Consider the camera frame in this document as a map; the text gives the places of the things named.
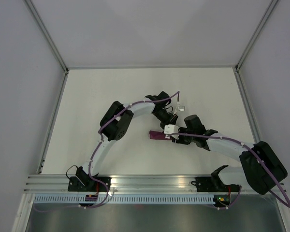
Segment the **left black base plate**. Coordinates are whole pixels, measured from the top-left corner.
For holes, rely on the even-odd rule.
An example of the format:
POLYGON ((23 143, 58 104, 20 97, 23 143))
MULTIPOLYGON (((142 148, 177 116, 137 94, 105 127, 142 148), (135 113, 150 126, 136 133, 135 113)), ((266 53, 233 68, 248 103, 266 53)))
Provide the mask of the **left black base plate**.
POLYGON ((110 187, 111 177, 95 176, 99 182, 92 179, 80 180, 77 176, 70 177, 68 184, 69 192, 106 192, 106 186, 110 187))

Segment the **aluminium frame post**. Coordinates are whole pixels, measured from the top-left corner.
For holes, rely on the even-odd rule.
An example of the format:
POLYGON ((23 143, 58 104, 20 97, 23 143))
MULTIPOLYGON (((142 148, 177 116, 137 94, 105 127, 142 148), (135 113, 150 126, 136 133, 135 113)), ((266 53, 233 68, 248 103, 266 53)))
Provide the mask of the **aluminium frame post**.
POLYGON ((65 61, 62 58, 62 55, 60 54, 56 44, 54 43, 54 40, 52 39, 47 27, 45 26, 45 23, 40 16, 34 2, 32 0, 23 0, 25 6, 27 7, 28 11, 33 17, 33 20, 35 21, 36 25, 38 26, 39 30, 41 31, 43 37, 45 38, 48 46, 50 47, 55 59, 59 63, 60 67, 63 69, 64 73, 67 73, 69 71, 69 68, 67 67, 65 61))
POLYGON ((264 14, 262 15, 260 21, 257 24, 257 27, 253 31, 252 36, 250 37, 246 47, 244 48, 244 51, 242 52, 238 62, 234 66, 235 72, 239 72, 240 68, 243 66, 246 58, 248 57, 250 51, 254 47, 254 44, 256 43, 257 39, 261 35, 262 31, 264 30, 268 20, 270 19, 271 15, 275 11, 277 5, 280 3, 280 0, 271 0, 269 5, 267 6, 264 14))

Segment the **right aluminium frame post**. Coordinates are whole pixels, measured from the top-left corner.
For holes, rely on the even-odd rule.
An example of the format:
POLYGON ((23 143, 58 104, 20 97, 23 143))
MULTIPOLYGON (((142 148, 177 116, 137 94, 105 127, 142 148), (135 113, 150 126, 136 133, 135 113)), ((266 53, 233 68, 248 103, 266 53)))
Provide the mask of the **right aluminium frame post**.
POLYGON ((261 35, 262 31, 264 30, 268 20, 270 19, 271 15, 275 11, 277 5, 280 3, 280 0, 271 0, 269 5, 267 6, 264 14, 262 15, 260 21, 257 24, 257 27, 253 31, 252 36, 250 37, 246 47, 244 48, 244 51, 242 52, 238 62, 234 66, 235 72, 239 72, 240 68, 243 66, 246 58, 248 57, 250 51, 254 47, 254 44, 256 43, 257 39, 261 35))

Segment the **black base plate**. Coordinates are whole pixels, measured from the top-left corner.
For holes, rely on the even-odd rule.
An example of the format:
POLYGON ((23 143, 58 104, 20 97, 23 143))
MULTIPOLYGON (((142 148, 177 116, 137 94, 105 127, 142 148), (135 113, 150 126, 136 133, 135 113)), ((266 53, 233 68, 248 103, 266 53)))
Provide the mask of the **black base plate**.
POLYGON ((239 185, 225 185, 218 177, 198 176, 191 184, 196 187, 197 192, 238 192, 239 185))
POLYGON ((70 177, 68 184, 69 192, 106 192, 106 186, 110 187, 111 177, 95 176, 99 182, 92 179, 80 180, 77 176, 70 177))

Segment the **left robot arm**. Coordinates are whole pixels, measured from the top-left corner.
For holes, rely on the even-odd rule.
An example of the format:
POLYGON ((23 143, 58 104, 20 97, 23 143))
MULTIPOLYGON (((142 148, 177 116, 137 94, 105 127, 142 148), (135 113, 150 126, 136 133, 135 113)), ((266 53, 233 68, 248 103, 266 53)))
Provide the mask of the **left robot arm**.
POLYGON ((159 95, 147 95, 140 101, 126 105, 118 101, 113 102, 100 121, 98 134, 101 138, 98 145, 90 159, 83 166, 77 168, 75 175, 79 181, 79 186, 84 191, 92 191, 95 188, 98 180, 94 176, 99 173, 95 169, 104 160, 113 144, 123 138, 134 118, 153 114, 160 121, 162 129, 167 125, 174 125, 178 115, 168 112, 166 106, 171 103, 173 97, 179 99, 179 94, 178 91, 169 96, 162 91, 159 95))

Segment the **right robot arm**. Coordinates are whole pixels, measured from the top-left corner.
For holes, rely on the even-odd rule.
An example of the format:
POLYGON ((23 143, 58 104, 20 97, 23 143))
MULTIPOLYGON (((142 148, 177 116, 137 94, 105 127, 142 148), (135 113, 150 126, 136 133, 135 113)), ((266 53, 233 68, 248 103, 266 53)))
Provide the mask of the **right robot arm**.
POLYGON ((207 130, 196 115, 185 118, 185 127, 168 125, 164 133, 172 142, 225 155, 241 165, 222 165, 211 173, 215 191, 238 191, 240 187, 264 195, 288 176, 288 172, 270 145, 264 141, 245 143, 228 138, 216 130, 207 130))

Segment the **left aluminium frame post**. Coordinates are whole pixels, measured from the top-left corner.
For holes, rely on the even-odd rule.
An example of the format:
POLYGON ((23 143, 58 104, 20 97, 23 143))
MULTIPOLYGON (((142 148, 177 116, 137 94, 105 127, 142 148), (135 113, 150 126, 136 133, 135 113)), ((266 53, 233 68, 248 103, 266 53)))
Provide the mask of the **left aluminium frame post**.
POLYGON ((45 23, 40 16, 34 2, 32 0, 23 0, 25 6, 27 7, 28 11, 33 17, 33 20, 35 21, 36 25, 38 26, 39 30, 41 31, 43 37, 45 38, 48 46, 50 47, 55 59, 59 63, 60 67, 63 69, 64 73, 67 73, 69 71, 69 68, 67 67, 65 61, 62 58, 62 55, 60 54, 56 44, 54 43, 54 40, 52 39, 47 27, 45 26, 45 23))

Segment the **aluminium mounting rail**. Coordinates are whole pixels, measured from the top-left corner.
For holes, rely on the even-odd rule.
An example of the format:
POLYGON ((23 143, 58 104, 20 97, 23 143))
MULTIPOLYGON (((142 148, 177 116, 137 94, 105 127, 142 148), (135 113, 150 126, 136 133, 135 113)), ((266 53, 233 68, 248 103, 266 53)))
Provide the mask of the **aluminium mounting rail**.
MULTIPOLYGON (((196 175, 108 175, 110 192, 118 194, 194 194, 196 175)), ((68 193, 70 180, 61 174, 32 174, 24 193, 68 193)))

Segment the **purple cloth napkin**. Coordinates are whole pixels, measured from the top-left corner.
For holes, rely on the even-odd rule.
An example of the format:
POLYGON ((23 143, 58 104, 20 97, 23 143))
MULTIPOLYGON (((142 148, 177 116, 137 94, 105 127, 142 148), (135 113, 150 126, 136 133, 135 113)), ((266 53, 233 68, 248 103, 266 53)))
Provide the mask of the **purple cloth napkin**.
POLYGON ((166 135, 164 132, 161 131, 149 131, 149 139, 151 140, 169 140, 169 138, 166 138, 166 135))

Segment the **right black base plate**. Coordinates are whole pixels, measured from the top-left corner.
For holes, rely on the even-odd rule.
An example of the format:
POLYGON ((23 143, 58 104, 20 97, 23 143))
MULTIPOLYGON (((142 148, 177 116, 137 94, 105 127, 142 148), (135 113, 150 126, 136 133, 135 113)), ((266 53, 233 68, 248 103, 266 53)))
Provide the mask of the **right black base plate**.
POLYGON ((218 177, 198 176, 191 184, 196 187, 197 192, 238 192, 239 185, 225 185, 218 177))

